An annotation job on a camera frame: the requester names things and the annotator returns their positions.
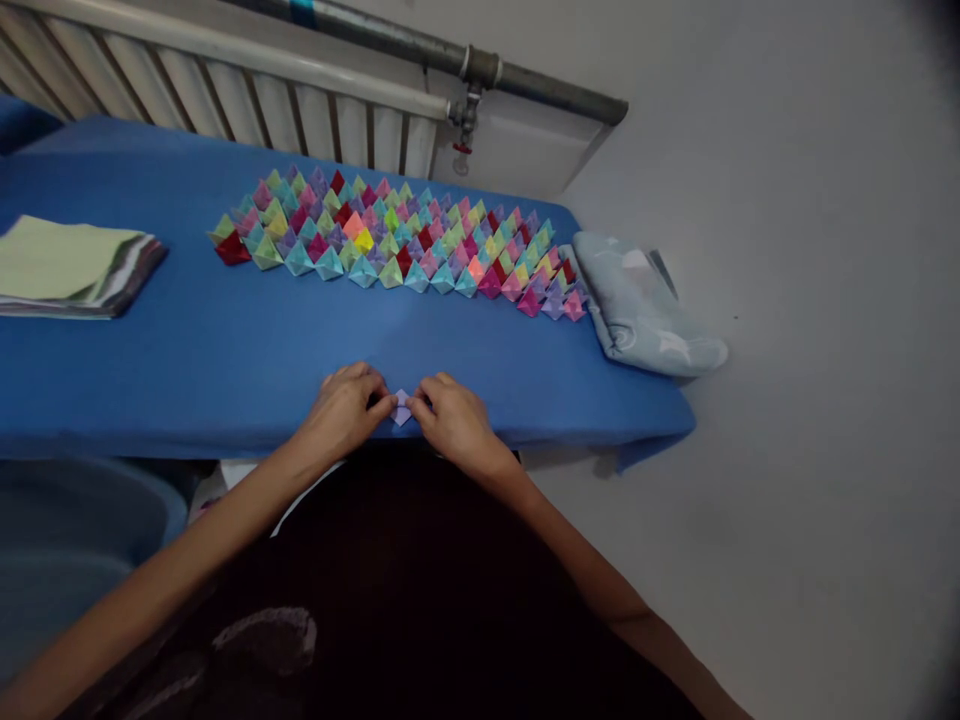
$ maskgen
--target blue tablecloth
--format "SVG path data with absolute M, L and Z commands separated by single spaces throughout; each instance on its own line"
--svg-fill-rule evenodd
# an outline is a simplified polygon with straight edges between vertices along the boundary
M 263 455 L 305 416 L 324 375 L 366 360 L 394 391 L 441 370 L 487 403 L 514 447 L 623 445 L 629 465 L 688 434 L 674 383 L 608 361 L 590 319 L 528 318 L 505 298 L 363 290 L 345 278 L 224 266 L 205 231 L 300 156 L 94 117 L 0 160 L 0 231 L 22 213 L 133 228 L 170 254 L 110 321 L 0 318 L 0 457 Z M 328 177 L 335 163 L 320 162 Z M 341 167 L 376 184 L 382 173 Z M 402 178 L 388 175 L 391 184 Z M 559 205 L 410 180 L 454 201 L 515 205 L 579 230 Z M 419 435 L 410 421 L 379 437 Z

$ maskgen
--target hand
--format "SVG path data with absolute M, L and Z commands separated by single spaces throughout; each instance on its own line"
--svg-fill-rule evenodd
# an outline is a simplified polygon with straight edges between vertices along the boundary
M 494 435 L 483 401 L 447 373 L 424 378 L 407 407 L 434 449 L 480 484 L 519 468 L 513 453 Z
M 379 401 L 369 410 L 371 396 Z M 287 445 L 304 467 L 332 465 L 360 447 L 397 406 L 383 376 L 365 362 L 342 367 L 324 378 L 320 394 Z

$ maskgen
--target right hand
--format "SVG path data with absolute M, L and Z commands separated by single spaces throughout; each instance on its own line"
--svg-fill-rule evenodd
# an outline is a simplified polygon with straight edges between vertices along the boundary
M 519 467 L 494 435 L 483 401 L 447 373 L 425 377 L 407 407 L 434 449 L 474 480 L 485 484 Z

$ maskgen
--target person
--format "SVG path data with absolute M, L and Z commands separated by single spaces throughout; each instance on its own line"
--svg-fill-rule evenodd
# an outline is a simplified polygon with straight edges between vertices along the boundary
M 450 375 L 407 401 L 435 453 L 361 449 L 397 402 L 366 363 L 327 377 L 293 437 L 21 673 L 0 717 L 748 717 Z

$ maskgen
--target left hand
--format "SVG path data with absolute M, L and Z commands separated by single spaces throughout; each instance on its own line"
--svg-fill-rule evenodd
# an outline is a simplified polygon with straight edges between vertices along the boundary
M 368 410 L 372 396 L 379 400 Z M 310 414 L 287 445 L 308 466 L 332 465 L 360 447 L 396 406 L 397 396 L 369 364 L 342 367 L 324 379 Z

